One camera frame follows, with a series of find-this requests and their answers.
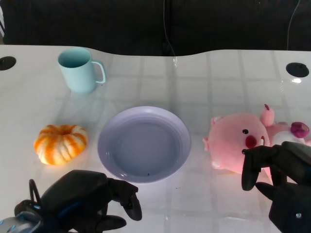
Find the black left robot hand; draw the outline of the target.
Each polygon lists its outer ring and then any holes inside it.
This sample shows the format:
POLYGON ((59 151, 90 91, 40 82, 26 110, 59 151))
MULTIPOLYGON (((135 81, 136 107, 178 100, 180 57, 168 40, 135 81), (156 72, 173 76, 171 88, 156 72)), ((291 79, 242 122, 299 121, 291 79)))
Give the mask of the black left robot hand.
POLYGON ((142 220, 137 192, 136 186, 104 173, 72 170, 45 191, 40 205, 64 231, 102 233, 126 226, 124 218, 107 214, 111 201, 118 202, 132 220, 142 220))

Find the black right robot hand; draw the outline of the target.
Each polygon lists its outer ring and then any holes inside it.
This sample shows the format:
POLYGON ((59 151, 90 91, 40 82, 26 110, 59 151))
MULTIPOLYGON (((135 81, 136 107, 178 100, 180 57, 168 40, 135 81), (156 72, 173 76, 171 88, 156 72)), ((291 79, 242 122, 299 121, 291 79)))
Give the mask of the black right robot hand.
POLYGON ((269 219, 282 233, 311 231, 311 148, 285 141, 242 151, 242 189, 272 201, 269 219))

